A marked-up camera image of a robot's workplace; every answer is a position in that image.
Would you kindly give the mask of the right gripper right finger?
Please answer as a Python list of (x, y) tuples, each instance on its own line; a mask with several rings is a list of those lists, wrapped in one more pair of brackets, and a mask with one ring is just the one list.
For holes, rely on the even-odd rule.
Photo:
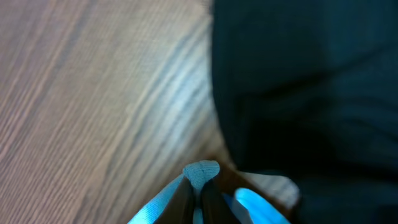
[(209, 180), (200, 193), (204, 224), (240, 224), (229, 208), (226, 200), (212, 180)]

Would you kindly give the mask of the light blue printed t-shirt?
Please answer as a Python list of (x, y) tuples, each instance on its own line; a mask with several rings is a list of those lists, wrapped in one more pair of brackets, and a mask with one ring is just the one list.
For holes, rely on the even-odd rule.
[(185, 166), (128, 224), (289, 224), (288, 215), (235, 170), (204, 160)]

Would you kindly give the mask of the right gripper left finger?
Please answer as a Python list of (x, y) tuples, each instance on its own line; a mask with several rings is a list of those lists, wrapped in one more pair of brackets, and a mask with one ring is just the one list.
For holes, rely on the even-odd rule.
[(192, 224), (195, 200), (194, 189), (190, 181), (184, 177), (154, 224)]

